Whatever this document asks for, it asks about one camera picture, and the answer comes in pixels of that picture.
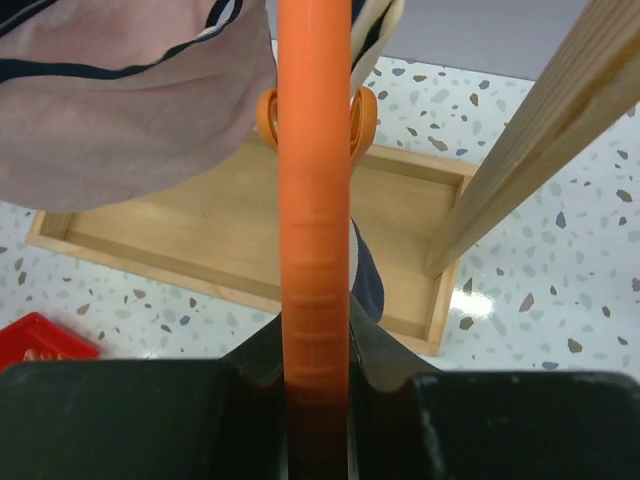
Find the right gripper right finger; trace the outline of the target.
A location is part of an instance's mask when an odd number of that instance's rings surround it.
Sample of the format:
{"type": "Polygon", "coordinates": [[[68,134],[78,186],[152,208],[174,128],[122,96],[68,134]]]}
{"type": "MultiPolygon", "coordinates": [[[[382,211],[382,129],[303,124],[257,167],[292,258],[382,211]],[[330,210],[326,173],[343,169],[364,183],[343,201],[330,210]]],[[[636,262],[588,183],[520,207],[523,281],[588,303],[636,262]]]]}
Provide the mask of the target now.
{"type": "Polygon", "coordinates": [[[635,479],[639,385],[608,371],[442,371],[350,307],[360,479],[635,479]]]}

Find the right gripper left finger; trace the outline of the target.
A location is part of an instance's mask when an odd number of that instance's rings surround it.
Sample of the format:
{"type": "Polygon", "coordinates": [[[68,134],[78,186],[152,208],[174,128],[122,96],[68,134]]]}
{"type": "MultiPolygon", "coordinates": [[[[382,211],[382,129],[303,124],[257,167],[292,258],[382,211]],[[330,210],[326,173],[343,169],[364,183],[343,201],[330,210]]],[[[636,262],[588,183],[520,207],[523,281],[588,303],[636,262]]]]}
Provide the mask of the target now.
{"type": "Polygon", "coordinates": [[[1,370],[5,479],[278,479],[281,323],[218,359],[1,370]]]}

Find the orange clip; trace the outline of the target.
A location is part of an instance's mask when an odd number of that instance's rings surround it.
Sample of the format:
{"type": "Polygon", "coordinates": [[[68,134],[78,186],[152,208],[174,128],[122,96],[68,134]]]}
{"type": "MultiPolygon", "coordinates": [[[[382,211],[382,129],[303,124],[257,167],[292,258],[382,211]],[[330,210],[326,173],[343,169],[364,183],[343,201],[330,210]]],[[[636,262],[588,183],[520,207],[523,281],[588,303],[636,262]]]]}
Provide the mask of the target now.
{"type": "MultiPolygon", "coordinates": [[[[266,90],[256,106],[257,132],[265,145],[278,150],[276,88],[266,90]]],[[[377,127],[378,107],[375,94],[367,87],[359,87],[350,106],[350,159],[355,167],[374,141],[377,127]]]]}

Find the orange hanger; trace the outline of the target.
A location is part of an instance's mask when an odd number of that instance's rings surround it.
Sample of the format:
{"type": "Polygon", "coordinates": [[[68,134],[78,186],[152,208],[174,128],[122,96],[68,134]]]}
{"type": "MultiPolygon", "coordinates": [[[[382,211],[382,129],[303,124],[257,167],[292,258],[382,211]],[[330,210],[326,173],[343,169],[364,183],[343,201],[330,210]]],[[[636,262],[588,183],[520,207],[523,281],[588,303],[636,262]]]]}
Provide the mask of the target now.
{"type": "Polygon", "coordinates": [[[278,5],[281,322],[288,474],[348,475],[347,1],[278,5]]]}

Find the pink underwear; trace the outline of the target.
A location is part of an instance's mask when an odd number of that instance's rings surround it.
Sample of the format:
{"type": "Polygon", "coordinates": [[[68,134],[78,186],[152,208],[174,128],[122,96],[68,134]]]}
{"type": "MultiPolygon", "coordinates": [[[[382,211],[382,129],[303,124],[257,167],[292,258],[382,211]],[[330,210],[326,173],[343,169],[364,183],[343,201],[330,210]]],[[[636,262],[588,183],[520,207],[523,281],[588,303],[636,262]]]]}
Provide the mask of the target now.
{"type": "Polygon", "coordinates": [[[276,82],[261,1],[5,1],[1,198],[74,213],[229,158],[276,82]]]}

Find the wooden clothes rack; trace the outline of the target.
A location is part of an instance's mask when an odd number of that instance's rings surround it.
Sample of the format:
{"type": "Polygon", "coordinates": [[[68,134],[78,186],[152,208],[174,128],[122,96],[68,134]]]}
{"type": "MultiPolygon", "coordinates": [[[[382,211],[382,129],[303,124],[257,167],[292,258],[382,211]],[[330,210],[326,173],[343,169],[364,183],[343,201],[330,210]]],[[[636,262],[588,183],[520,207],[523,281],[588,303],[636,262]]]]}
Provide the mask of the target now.
{"type": "MultiPolygon", "coordinates": [[[[382,59],[353,215],[383,326],[427,355],[604,361],[639,323],[639,5],[595,1],[539,80],[382,59]]],[[[30,245],[260,312],[279,307],[277,167],[252,138],[174,189],[40,212],[30,245]]]]}

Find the red bin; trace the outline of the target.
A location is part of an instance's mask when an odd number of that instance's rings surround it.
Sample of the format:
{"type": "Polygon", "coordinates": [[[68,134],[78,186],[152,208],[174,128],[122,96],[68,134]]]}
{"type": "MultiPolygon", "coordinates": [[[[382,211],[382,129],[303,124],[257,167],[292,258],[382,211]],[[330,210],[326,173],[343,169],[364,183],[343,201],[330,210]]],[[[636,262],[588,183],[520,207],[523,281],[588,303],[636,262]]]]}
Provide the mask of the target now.
{"type": "Polygon", "coordinates": [[[100,355],[91,342],[37,312],[1,329],[1,370],[22,361],[91,360],[100,355]]]}

